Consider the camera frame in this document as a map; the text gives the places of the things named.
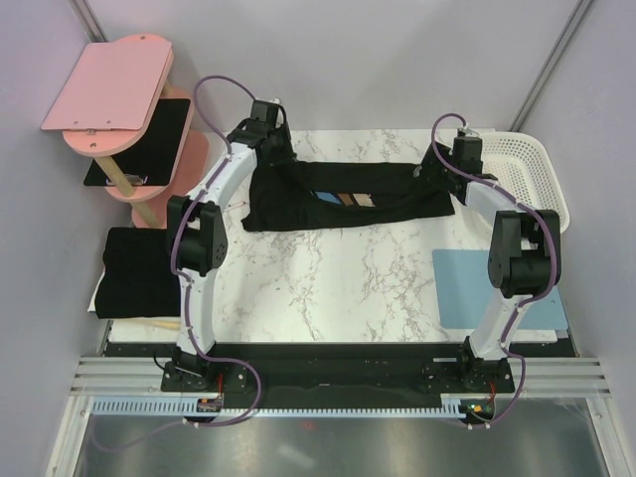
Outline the black graphic t shirt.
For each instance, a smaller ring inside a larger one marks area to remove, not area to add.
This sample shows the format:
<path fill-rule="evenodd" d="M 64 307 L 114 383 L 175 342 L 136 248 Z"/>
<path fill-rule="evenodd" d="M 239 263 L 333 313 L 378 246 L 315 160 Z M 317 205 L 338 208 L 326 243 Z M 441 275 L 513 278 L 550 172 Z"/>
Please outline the black graphic t shirt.
<path fill-rule="evenodd" d="M 295 161 L 259 166 L 249 186 L 247 232 L 356 228 L 452 216 L 447 192 L 413 164 Z"/>

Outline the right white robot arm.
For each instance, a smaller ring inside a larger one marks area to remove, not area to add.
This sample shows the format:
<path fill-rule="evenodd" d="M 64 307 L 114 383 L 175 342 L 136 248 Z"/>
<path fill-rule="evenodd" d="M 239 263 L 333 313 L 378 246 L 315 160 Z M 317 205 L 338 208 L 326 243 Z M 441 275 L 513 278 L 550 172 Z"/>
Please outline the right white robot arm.
<path fill-rule="evenodd" d="M 455 366 L 464 390 L 480 390 L 491 379 L 486 361 L 510 355 L 510 339 L 532 303 L 550 294 L 561 274 L 560 216 L 516 199 L 482 172 L 482 140 L 458 135 L 451 148 L 433 140 L 415 179 L 454 196 L 492 227 L 487 260 L 494 288 L 485 316 L 467 339 L 472 357 Z"/>

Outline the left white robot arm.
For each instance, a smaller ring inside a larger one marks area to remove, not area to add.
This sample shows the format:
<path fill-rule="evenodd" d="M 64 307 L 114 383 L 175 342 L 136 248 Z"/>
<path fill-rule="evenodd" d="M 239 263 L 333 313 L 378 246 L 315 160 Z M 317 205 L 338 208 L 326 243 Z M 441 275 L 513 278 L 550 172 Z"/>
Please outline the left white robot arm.
<path fill-rule="evenodd" d="M 206 391 L 218 379 L 218 367 L 204 358 L 216 344 L 213 298 L 218 269 L 228 253 L 223 212 L 239 186 L 259 166 L 294 161 L 287 114 L 282 104 L 255 100 L 248 118 L 229 134 L 230 151 L 183 196 L 167 204 L 170 269 L 179 279 L 180 334 L 175 362 L 185 366 L 184 380 Z"/>

